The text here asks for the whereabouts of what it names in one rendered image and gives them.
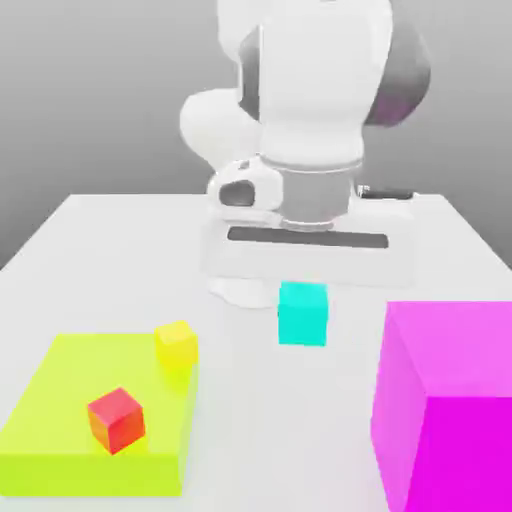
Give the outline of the large lime box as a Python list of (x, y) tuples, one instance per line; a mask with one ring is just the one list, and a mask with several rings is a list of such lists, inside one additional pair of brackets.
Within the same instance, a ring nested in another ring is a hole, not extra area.
[[(166, 371), (151, 334), (61, 334), (0, 430), (0, 495), (179, 496), (198, 368)], [(116, 455), (93, 436), (90, 402), (117, 388), (146, 434)]]

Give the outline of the large magenta box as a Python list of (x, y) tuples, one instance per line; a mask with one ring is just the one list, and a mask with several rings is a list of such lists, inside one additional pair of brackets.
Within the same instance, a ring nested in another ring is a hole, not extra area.
[(388, 303), (371, 439), (390, 512), (512, 512), (512, 301)]

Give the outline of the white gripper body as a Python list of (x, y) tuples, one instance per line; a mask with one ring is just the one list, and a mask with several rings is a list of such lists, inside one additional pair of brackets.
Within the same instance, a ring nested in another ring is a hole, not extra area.
[(399, 288), (414, 278), (412, 202), (353, 197), (325, 232), (287, 231), (279, 217), (226, 221), (214, 210), (202, 230), (201, 260), (218, 278)]

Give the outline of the small cyan cube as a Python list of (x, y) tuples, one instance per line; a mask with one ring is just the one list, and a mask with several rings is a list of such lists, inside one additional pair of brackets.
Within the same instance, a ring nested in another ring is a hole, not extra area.
[(329, 302), (325, 284), (283, 281), (277, 314), (281, 345), (326, 345)]

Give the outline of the small yellow cube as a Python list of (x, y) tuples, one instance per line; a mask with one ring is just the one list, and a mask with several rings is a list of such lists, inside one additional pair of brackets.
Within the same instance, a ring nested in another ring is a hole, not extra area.
[(198, 336), (186, 321), (157, 327), (154, 339), (158, 359), (165, 369), (186, 369), (198, 363)]

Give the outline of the small red cube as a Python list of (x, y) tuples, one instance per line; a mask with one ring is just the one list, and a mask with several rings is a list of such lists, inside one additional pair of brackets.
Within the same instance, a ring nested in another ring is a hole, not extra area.
[(145, 436), (143, 407), (123, 388), (90, 402), (87, 412), (93, 436), (111, 455)]

